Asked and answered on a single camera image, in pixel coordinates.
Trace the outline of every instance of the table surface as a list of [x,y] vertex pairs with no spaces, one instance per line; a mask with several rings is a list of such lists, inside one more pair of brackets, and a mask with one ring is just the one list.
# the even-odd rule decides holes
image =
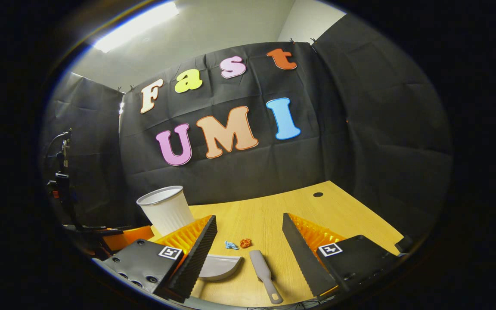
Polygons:
[[[316,192],[323,196],[314,197]],[[294,304],[313,298],[295,256],[282,232],[283,213],[300,216],[315,224],[350,238],[362,234],[394,255],[395,243],[403,236],[361,202],[330,181],[248,200],[222,204],[189,206],[195,219],[214,214],[218,233],[209,254],[242,256],[237,271],[218,282],[198,280],[191,296],[241,307],[269,307],[273,304],[254,272],[248,253],[260,250],[281,294],[282,304]],[[156,241],[160,234],[153,228]],[[225,249],[225,241],[240,247],[244,238],[252,239],[246,249]]]

